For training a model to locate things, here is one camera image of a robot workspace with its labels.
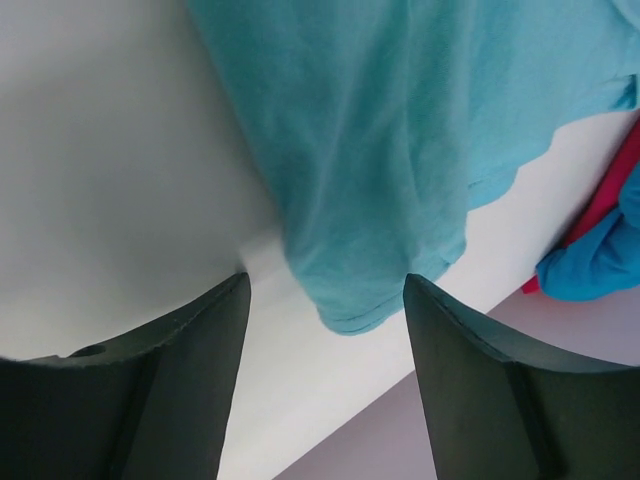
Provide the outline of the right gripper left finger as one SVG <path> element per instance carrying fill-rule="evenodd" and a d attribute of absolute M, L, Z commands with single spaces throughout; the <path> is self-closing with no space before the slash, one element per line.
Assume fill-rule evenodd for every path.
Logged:
<path fill-rule="evenodd" d="M 68 357 L 1 362 L 5 479 L 213 479 L 251 301 L 247 274 Z"/>

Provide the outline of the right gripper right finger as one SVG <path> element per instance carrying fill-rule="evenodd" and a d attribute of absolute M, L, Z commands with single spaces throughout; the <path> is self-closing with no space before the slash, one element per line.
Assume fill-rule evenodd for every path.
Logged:
<path fill-rule="evenodd" d="M 635 479 L 639 370 L 508 327 L 418 275 L 403 300 L 441 479 Z"/>

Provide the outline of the teal t shirt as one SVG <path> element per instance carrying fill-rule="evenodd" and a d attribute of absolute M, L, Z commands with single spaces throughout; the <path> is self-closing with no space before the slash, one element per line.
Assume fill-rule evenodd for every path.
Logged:
<path fill-rule="evenodd" d="M 639 103 L 635 1 L 192 1 L 324 325 L 376 328 L 561 126 Z"/>

